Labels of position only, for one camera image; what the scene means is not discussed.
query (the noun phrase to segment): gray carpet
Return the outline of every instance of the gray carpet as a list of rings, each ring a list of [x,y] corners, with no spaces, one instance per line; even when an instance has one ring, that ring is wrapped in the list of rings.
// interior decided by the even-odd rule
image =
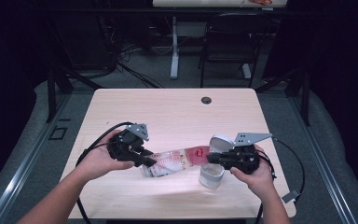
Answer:
[[[159,55],[153,51],[145,52],[136,50],[131,53],[130,60],[125,64],[143,74],[147,74],[158,81],[165,88],[197,88],[200,84],[200,70],[197,69],[199,52],[198,48],[181,47],[179,66],[179,78],[170,79],[171,54]],[[229,67],[209,66],[209,76],[221,77],[220,73],[228,74],[229,77],[238,78],[241,73],[229,71]],[[263,66],[257,70],[255,85],[263,82],[261,74]],[[243,87],[241,82],[234,79],[231,83],[210,78],[207,87],[229,86]],[[96,83],[106,88],[145,88],[145,85],[127,72],[117,69],[109,76],[93,79]],[[37,103],[34,113],[27,124],[21,139],[0,174],[0,200],[17,169],[21,166],[24,158],[30,150],[40,148],[37,160],[32,172],[26,177],[21,191],[14,195],[12,203],[7,205],[2,215],[3,223],[14,223],[42,199],[59,181],[62,170],[69,156],[72,145],[75,142],[77,132],[82,119],[87,111],[92,90],[77,80],[72,80],[75,87],[73,94],[61,95],[59,92],[60,112],[51,124],[45,124],[48,117],[47,85],[41,84],[35,89]],[[258,94],[260,104],[265,114],[268,127],[275,137],[292,147],[302,160],[306,170],[306,186],[300,200],[296,204],[296,216],[293,223],[344,223],[345,217],[339,212],[339,205],[332,199],[331,188],[326,184],[324,175],[318,167],[315,154],[312,152],[313,145],[307,130],[314,134],[318,146],[326,158],[328,167],[334,175],[337,186],[344,196],[345,202],[351,209],[353,218],[346,223],[358,223],[358,182],[351,168],[345,162],[345,148],[337,132],[334,122],[325,111],[322,102],[314,94],[310,97],[310,128],[304,128],[302,120],[298,118],[297,99],[286,98],[282,92],[285,84],[281,84],[269,92]],[[63,139],[59,140],[59,132],[51,135],[53,130],[66,130]],[[293,154],[280,144],[275,145],[282,163],[286,179],[290,189],[299,189],[301,184],[301,170]],[[106,220],[92,220],[92,223],[105,223]],[[84,223],[82,220],[69,220],[68,223]]]

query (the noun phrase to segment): desk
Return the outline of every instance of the desk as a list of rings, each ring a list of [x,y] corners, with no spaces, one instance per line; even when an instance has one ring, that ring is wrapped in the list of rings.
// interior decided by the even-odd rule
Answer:
[[[212,102],[205,105],[202,97]],[[251,89],[114,89],[97,90],[79,130],[62,178],[82,151],[112,126],[130,121],[147,124],[145,148],[163,152],[208,145],[214,134],[234,139],[238,132],[268,133],[255,91]],[[281,196],[289,192],[271,139],[259,142],[272,160]],[[226,172],[220,187],[199,183],[200,168],[157,178],[138,168],[114,171],[90,181],[80,198],[90,218],[188,219],[256,217],[260,201],[246,185]],[[284,205],[290,217],[293,203]],[[81,218],[75,206],[70,218]]]
[[[272,0],[272,4],[268,6],[262,6],[257,3],[253,3],[250,0],[153,0],[153,7],[253,7],[262,8],[265,10],[272,10],[275,7],[285,7],[287,0]],[[179,67],[179,53],[177,45],[178,31],[177,28],[180,24],[176,21],[176,17],[172,20],[172,65],[171,65],[171,79],[178,78],[178,67]],[[205,25],[200,29],[200,35],[203,36]],[[249,65],[245,64],[242,67],[242,72],[245,78],[251,76]]]

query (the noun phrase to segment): human arm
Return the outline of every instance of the human arm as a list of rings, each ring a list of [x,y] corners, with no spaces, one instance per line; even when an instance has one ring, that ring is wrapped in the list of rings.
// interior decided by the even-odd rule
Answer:
[[[65,223],[71,213],[81,190],[92,179],[106,175],[110,171],[129,169],[133,161],[112,160],[106,144],[113,131],[104,137],[42,201],[29,211],[19,223]]]
[[[261,200],[263,204],[264,223],[290,223],[282,200],[272,182],[272,174],[266,161],[260,160],[260,165],[251,175],[247,175],[239,169],[232,167],[230,172],[240,181],[246,183],[248,188]]]

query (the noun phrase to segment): black circular marker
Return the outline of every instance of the black circular marker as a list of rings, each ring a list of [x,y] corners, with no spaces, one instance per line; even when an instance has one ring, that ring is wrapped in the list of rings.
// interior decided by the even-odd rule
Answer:
[[[201,101],[202,101],[203,104],[208,105],[208,104],[210,104],[212,102],[212,99],[210,97],[208,97],[208,96],[204,96],[204,97],[201,98]]]

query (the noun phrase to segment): human hand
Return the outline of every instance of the human hand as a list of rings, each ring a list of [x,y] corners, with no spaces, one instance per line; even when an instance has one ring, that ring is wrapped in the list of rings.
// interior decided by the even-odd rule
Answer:
[[[126,170],[134,165],[133,161],[113,160],[107,151],[106,144],[120,130],[114,130],[107,134],[93,150],[78,164],[76,170],[81,173],[85,181],[96,179],[114,170]]]
[[[255,145],[255,149],[264,151],[263,148],[257,145]],[[261,201],[266,200],[271,193],[276,192],[272,182],[272,173],[269,169],[269,164],[264,160],[260,160],[258,169],[251,175],[245,174],[236,167],[232,167],[230,172],[240,181],[246,183],[248,188],[260,198]]]

